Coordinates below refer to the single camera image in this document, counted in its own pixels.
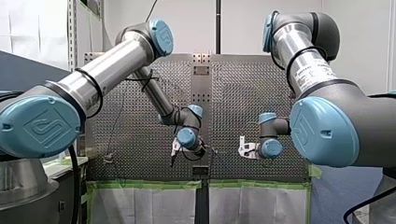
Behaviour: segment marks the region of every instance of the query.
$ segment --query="metal frame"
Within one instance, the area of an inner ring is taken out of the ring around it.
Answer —
[[[69,66],[73,72],[78,61],[77,45],[77,4],[76,0],[68,0],[67,4],[67,31],[68,31],[68,55]]]

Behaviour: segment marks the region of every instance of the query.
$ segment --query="silver arm segment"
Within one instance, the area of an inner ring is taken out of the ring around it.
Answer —
[[[394,167],[395,97],[368,97],[337,77],[328,61],[338,48],[338,28],[325,14],[267,18],[264,50],[286,70],[298,98],[290,113],[293,143],[315,164]]]
[[[190,105],[178,111],[170,103],[146,67],[173,50],[170,28],[163,21],[127,27],[117,45],[100,57],[76,69],[59,82],[47,81],[17,98],[0,103],[0,152],[17,158],[45,158],[67,149],[79,134],[88,111],[125,78],[141,78],[144,92],[166,125],[180,126],[180,144],[202,153],[198,136],[202,108]]]

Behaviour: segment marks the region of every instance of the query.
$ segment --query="logo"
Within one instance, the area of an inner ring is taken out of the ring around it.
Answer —
[[[171,38],[171,34],[170,34],[170,30],[168,27],[163,27],[160,30],[160,37],[161,40],[163,40],[163,42],[165,42],[166,44],[171,44],[172,43],[172,38]]]
[[[54,108],[31,119],[23,125],[23,129],[43,147],[51,147],[71,131],[71,127]]]
[[[302,146],[305,146],[309,140],[309,133],[314,134],[311,126],[303,115],[300,115],[293,127],[294,136]]]

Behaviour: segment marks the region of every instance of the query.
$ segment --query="perforated metal panel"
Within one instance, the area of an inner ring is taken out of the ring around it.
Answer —
[[[240,134],[258,141],[260,113],[289,115],[292,101],[283,72],[268,56],[198,55],[171,55],[151,67],[173,104],[204,108],[201,135],[219,152],[213,157],[207,153],[200,161],[209,163],[210,177],[306,181],[305,162],[289,137],[280,138],[286,150],[274,161],[251,161],[237,153]],[[202,66],[209,74],[194,74]],[[173,128],[158,123],[154,107],[137,83],[123,82],[106,96],[103,111],[89,126],[87,138],[93,136],[96,150],[89,179],[192,179],[191,163],[182,156],[169,167]],[[112,152],[114,161],[104,163],[103,157]]]
[[[151,66],[174,105],[191,101],[191,58],[175,56]],[[191,179],[191,164],[182,157],[170,168],[174,128],[159,124],[154,106],[138,83],[124,81],[104,102],[92,124],[96,155],[88,169],[89,179]],[[114,153],[114,160],[105,163],[103,157],[109,153]]]
[[[212,57],[212,147],[218,155],[210,162],[211,178],[267,179],[303,182],[306,164],[289,136],[281,136],[285,150],[277,159],[252,161],[239,156],[239,135],[259,142],[260,113],[287,117],[292,100],[284,72],[268,56]]]

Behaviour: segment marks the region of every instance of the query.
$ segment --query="blue joint cap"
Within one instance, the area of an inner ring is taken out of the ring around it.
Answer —
[[[70,147],[79,132],[78,112],[58,97],[23,98],[0,114],[0,148],[14,157],[55,156]]]
[[[359,155],[359,138],[349,117],[320,97],[306,97],[290,114],[291,138],[300,154],[318,165],[346,167]]]
[[[262,144],[262,155],[267,159],[275,159],[282,151],[282,144],[276,139],[268,139]]]
[[[191,128],[182,128],[177,133],[177,141],[186,148],[192,147],[195,143],[195,133]]]
[[[262,124],[268,120],[276,119],[276,113],[262,113],[259,115],[259,124]]]
[[[155,20],[149,24],[152,42],[161,56],[172,53],[174,39],[169,26],[162,20]]]
[[[198,105],[189,105],[187,106],[194,114],[198,115],[200,118],[202,118],[202,115],[204,113],[204,110],[198,106]]]
[[[273,24],[271,24],[272,19],[272,13],[267,16],[264,24],[264,33],[262,36],[262,51],[264,52],[271,52],[271,47],[272,47],[272,31],[273,31]]]

